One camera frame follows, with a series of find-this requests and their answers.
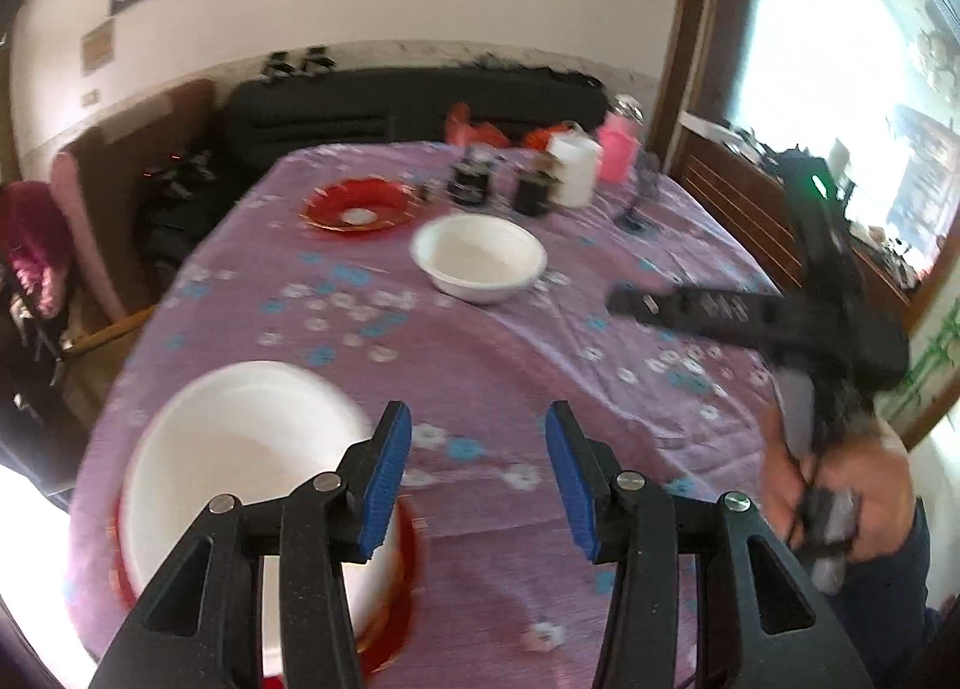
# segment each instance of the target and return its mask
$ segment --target person's hand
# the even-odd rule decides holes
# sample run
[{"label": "person's hand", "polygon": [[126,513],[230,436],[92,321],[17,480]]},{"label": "person's hand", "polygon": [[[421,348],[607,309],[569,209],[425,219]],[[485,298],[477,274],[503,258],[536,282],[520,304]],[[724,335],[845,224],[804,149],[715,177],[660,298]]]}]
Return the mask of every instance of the person's hand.
[{"label": "person's hand", "polygon": [[[860,523],[848,558],[866,561],[896,553],[913,526],[916,495],[910,465],[901,438],[884,421],[875,419],[875,433],[851,438],[828,452],[817,474],[816,486],[832,491],[851,489],[860,495]],[[813,459],[799,464],[784,443],[779,408],[765,422],[761,500],[774,533],[787,538],[794,511],[803,496],[803,482],[813,470]],[[800,528],[793,536],[800,543]]]}]

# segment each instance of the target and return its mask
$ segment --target black container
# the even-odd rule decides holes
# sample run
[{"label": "black container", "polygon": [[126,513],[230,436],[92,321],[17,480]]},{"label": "black container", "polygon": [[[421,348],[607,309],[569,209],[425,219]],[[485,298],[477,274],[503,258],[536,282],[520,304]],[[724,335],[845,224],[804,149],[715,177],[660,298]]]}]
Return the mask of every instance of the black container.
[{"label": "black container", "polygon": [[517,174],[517,191],[512,209],[528,217],[542,217],[550,211],[550,193],[557,179],[544,172]]},{"label": "black container", "polygon": [[490,198],[491,177],[491,163],[465,160],[453,166],[453,176],[446,184],[446,190],[460,206],[482,206]]}]

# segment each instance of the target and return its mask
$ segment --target blue gripper pad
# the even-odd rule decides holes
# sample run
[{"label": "blue gripper pad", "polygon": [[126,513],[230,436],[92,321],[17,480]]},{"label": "blue gripper pad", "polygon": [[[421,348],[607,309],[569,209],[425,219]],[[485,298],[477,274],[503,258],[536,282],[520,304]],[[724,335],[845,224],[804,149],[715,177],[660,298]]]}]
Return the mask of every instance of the blue gripper pad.
[{"label": "blue gripper pad", "polygon": [[[373,550],[378,548],[387,536],[387,526],[390,526],[390,516],[394,512],[394,500],[397,498],[397,488],[400,487],[400,478],[403,477],[403,467],[407,463],[407,454],[410,453],[410,439],[413,433],[413,419],[410,409],[403,403],[395,403],[398,408],[392,416],[392,422],[385,428],[377,426],[371,444],[373,448],[380,445],[379,459],[367,486],[367,495],[363,503],[363,524],[357,537],[357,547],[364,558],[370,559]],[[386,430],[385,438],[380,433]]]},{"label": "blue gripper pad", "polygon": [[566,522],[570,525],[573,542],[593,561],[600,553],[600,538],[596,530],[594,500],[587,481],[581,474],[577,459],[570,445],[568,432],[558,411],[573,413],[566,403],[555,402],[547,411],[544,421],[546,450],[550,454],[553,474],[560,488],[560,498],[566,510]]}]

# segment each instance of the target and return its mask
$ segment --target red plate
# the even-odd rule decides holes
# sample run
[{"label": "red plate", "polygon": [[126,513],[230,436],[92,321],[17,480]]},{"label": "red plate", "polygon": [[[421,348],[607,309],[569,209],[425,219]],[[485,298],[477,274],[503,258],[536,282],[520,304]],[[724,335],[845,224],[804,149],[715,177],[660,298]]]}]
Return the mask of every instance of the red plate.
[{"label": "red plate", "polygon": [[421,210],[413,190],[382,177],[345,179],[317,189],[302,217],[311,226],[333,232],[375,232],[412,220]]}]

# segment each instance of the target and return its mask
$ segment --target purple tablecloth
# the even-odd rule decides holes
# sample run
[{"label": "purple tablecloth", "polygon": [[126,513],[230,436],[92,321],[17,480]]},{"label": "purple tablecloth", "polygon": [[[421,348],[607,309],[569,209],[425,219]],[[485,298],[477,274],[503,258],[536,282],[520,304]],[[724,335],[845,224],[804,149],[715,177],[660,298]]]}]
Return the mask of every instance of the purple tablecloth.
[{"label": "purple tablecloth", "polygon": [[[94,430],[71,507],[69,607],[102,654],[125,611],[109,526],[128,459],[152,416],[205,372],[287,361],[330,379],[371,420],[390,399],[413,411],[404,475],[427,523],[424,594],[413,636],[382,686],[531,689],[590,683],[613,570],[574,547],[542,436],[567,399],[586,432],[675,492],[757,493],[757,416],[774,399],[744,350],[611,320],[615,281],[770,286],[754,260],[677,184],[642,211],[642,236],[611,219],[627,193],[582,211],[513,215],[544,243],[536,286],[483,310],[437,293],[407,253],[416,225],[368,238],[318,238],[299,222],[314,187],[347,176],[440,177],[443,145],[332,146],[280,160],[186,264],[143,332]],[[529,160],[520,151],[507,164]],[[509,184],[510,172],[500,180]],[[496,214],[511,215],[502,203]],[[691,566],[680,568],[678,675],[694,663]]]}]

